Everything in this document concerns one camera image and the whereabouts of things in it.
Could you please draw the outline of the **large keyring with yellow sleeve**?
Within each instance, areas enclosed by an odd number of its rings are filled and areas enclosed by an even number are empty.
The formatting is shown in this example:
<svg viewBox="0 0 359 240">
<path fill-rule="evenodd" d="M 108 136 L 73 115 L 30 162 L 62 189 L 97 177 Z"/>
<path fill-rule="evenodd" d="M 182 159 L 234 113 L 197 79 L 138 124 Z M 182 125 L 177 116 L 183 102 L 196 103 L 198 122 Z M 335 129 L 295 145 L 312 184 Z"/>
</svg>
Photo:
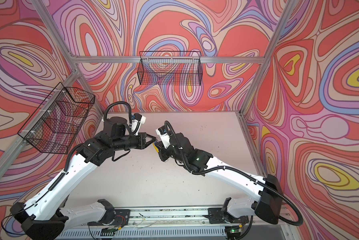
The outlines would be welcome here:
<svg viewBox="0 0 359 240">
<path fill-rule="evenodd" d="M 157 148 L 157 146 L 155 145 L 155 143 L 152 144 L 154 149 L 156 150 L 157 153 L 159 153 L 159 149 Z"/>
</svg>

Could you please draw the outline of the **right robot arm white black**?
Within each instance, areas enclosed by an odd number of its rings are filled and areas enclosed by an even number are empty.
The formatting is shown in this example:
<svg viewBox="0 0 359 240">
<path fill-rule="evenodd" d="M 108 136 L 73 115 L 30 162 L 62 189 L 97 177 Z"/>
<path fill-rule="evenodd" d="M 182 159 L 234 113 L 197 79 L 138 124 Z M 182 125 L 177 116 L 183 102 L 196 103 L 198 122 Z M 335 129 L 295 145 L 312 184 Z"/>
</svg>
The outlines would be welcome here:
<svg viewBox="0 0 359 240">
<path fill-rule="evenodd" d="M 244 198 L 227 198 L 222 212 L 233 218 L 257 216 L 266 223 L 276 225 L 283 221 L 301 226 L 303 216 L 288 199 L 277 177 L 257 176 L 224 163 L 204 150 L 196 149 L 182 133 L 176 133 L 169 121 L 156 129 L 159 140 L 154 147 L 161 161 L 174 159 L 193 176 L 211 177 L 245 193 Z"/>
</svg>

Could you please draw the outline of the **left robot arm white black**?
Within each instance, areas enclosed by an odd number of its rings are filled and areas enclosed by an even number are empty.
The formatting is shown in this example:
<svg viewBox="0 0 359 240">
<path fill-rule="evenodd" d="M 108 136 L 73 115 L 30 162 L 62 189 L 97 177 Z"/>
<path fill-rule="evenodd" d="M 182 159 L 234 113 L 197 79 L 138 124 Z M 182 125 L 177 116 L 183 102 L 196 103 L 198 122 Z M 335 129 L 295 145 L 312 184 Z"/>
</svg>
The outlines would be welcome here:
<svg viewBox="0 0 359 240">
<path fill-rule="evenodd" d="M 33 240 L 54 240 L 63 231 L 87 222 L 111 223 L 114 207 L 106 200 L 75 211 L 65 209 L 62 204 L 107 159 L 116 162 L 115 152 L 129 154 L 132 149 L 143 150 L 152 144 L 156 138 L 139 131 L 144 122 L 144 116 L 132 114 L 129 103 L 110 104 L 103 114 L 103 130 L 73 147 L 60 173 L 30 200 L 15 203 L 9 217 L 19 222 L 24 235 Z"/>
</svg>

